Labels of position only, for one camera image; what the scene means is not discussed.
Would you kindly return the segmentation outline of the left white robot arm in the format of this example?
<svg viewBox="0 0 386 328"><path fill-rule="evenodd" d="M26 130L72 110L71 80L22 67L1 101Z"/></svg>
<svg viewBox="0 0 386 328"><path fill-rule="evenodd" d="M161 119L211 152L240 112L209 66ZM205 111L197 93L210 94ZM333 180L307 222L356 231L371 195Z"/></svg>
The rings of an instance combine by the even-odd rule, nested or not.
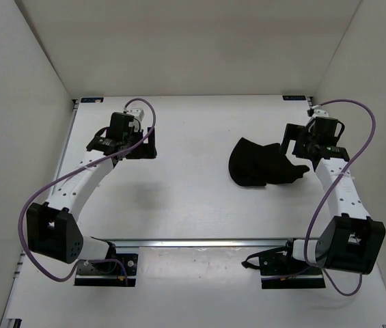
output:
<svg viewBox="0 0 386 328"><path fill-rule="evenodd" d="M92 260L102 272L115 268L113 244L83 236L77 221L91 194L119 161L156 157L154 133L147 143L141 142L143 118L141 108L112 113L109 126L100 129L88 143L79 163L80 172L61 182L43 204L29 206L27 244L32 252L67 264Z"/></svg>

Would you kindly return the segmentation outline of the black skirt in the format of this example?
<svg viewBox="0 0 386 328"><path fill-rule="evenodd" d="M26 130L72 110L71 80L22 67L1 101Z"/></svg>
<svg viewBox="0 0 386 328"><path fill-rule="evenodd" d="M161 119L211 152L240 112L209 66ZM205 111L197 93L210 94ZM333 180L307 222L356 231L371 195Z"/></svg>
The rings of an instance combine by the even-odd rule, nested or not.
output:
<svg viewBox="0 0 386 328"><path fill-rule="evenodd" d="M292 184L309 171L306 165L292 164L279 149L279 143L261 146L240 138L229 158L231 179L240 187L260 188Z"/></svg>

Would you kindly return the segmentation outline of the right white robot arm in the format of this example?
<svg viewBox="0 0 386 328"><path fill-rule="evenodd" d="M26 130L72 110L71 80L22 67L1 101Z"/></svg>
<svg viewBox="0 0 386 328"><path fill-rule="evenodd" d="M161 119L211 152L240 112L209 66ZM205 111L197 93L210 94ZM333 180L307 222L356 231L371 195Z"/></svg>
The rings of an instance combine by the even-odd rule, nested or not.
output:
<svg viewBox="0 0 386 328"><path fill-rule="evenodd" d="M338 146L345 125L324 111L305 125L287 124L279 151L295 142L293 155L312 162L326 195L331 220L316 240L296 239L280 257L281 268L297 273L305 261L321 269L367 275L372 272L385 238L385 226L371 218L358 195L348 164L349 155Z"/></svg>

